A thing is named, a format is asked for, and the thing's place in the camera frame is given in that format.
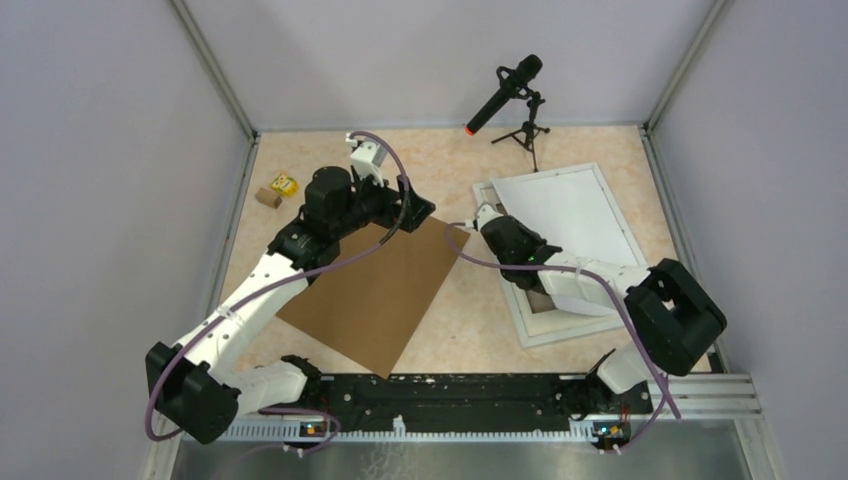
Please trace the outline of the sunset landscape photo print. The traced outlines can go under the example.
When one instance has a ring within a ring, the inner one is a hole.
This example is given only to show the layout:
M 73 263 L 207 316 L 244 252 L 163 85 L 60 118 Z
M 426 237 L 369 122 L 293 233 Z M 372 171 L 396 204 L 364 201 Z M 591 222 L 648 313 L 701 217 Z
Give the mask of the sunset landscape photo print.
M 492 186 L 509 215 L 562 249 L 545 263 L 571 270 L 539 273 L 558 309 L 592 316 L 615 312 L 591 272 L 619 297 L 648 276 L 641 249 L 598 167 L 494 179 Z

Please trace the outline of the white photo mat board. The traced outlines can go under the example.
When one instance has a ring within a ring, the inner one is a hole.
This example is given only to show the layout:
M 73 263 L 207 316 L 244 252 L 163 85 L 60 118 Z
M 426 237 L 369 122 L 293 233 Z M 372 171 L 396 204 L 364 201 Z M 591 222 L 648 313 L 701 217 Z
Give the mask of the white photo mat board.
M 607 183 L 601 179 L 589 186 L 571 186 L 576 199 L 568 208 L 568 220 L 578 226 L 569 246 L 595 252 L 603 260 L 622 260 L 627 265 L 645 261 L 642 250 Z M 600 309 L 597 315 L 559 310 L 552 298 L 502 279 L 500 281 L 519 335 L 525 347 L 534 347 L 585 337 L 623 327 L 615 309 Z

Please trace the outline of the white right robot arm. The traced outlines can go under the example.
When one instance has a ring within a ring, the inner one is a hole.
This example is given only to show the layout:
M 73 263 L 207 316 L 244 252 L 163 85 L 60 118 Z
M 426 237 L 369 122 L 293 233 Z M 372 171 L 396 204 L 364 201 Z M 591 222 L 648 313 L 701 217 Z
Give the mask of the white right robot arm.
M 600 360 L 586 385 L 589 404 L 600 412 L 614 411 L 639 383 L 688 375 L 727 327 L 724 313 L 677 260 L 626 266 L 580 257 L 489 207 L 472 225 L 507 282 L 618 314 L 631 341 Z

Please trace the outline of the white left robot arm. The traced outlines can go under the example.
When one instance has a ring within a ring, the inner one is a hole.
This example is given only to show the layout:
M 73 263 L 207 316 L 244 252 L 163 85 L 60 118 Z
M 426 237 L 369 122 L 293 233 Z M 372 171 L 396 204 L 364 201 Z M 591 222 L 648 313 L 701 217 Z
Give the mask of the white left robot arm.
M 387 232 L 413 232 L 436 209 L 400 174 L 397 188 L 372 175 L 323 167 L 304 189 L 297 217 L 283 227 L 259 262 L 232 295 L 192 332 L 173 345 L 156 343 L 145 369 L 149 400 L 145 433 L 153 441 L 166 435 L 153 428 L 160 413 L 202 444 L 218 439 L 245 414 L 277 404 L 308 413 L 319 404 L 318 371 L 306 360 L 288 355 L 269 366 L 236 372 L 235 362 L 277 312 L 317 278 L 342 267 L 340 242 L 375 224 Z

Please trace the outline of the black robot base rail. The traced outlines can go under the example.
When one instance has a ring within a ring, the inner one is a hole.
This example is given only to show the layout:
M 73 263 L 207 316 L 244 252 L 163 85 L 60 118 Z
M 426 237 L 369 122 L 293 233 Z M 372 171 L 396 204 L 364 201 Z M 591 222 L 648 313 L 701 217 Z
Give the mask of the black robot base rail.
M 615 394 L 593 375 L 315 371 L 287 407 L 329 414 L 350 434 L 565 433 L 594 417 L 617 422 L 654 410 L 646 383 Z

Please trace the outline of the brown cardboard backing board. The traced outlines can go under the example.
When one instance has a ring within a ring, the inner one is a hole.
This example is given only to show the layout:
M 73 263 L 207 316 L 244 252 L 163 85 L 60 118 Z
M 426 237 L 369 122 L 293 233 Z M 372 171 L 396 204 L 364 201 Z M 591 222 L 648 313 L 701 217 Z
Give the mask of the brown cardboard backing board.
M 428 218 L 375 253 L 319 276 L 277 317 L 368 371 L 386 378 L 397 364 L 470 234 Z

